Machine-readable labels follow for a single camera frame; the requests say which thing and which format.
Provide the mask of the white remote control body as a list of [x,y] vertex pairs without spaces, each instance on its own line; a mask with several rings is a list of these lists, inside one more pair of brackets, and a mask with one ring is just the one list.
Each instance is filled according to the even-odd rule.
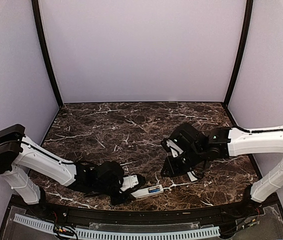
[[142,199],[142,198],[147,198],[158,194],[162,194],[163,192],[164,192],[163,186],[160,184],[156,186],[139,189],[135,192],[132,192],[131,195],[136,199]]

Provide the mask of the white remote battery cover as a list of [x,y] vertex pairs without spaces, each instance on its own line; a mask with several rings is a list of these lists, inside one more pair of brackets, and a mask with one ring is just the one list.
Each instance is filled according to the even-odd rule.
[[189,172],[187,173],[187,175],[188,175],[189,180],[190,180],[191,182],[195,182],[195,181],[198,180],[198,178],[196,177],[196,175],[195,175],[195,173],[194,173],[193,171],[189,171]]

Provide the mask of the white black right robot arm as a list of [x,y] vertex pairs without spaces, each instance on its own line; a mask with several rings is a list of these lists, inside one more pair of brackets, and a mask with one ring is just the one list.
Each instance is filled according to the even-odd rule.
[[[166,157],[161,176],[174,178],[191,172],[198,164],[248,154],[282,153],[283,125],[244,129],[240,126],[218,127],[209,135],[185,122],[161,141],[170,155]],[[283,186],[283,158],[262,179],[247,188],[247,198],[237,205],[236,212],[247,217]]]

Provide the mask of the blue AAA battery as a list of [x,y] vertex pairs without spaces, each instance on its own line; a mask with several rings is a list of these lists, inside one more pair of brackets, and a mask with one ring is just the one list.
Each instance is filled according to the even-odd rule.
[[150,190],[148,190],[148,193],[157,193],[157,192],[160,192],[160,190],[158,189],[158,190],[152,190],[152,191],[150,191]]

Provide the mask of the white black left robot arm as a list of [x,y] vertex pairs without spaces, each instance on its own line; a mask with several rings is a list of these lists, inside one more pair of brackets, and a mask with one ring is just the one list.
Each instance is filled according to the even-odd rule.
[[0,130],[0,176],[41,218],[52,214],[52,206],[45,202],[45,191],[30,180],[23,167],[72,191],[109,196],[112,205],[134,200],[133,194],[146,183],[140,174],[125,175],[115,161],[97,165],[63,159],[33,142],[25,135],[24,126],[14,124]]

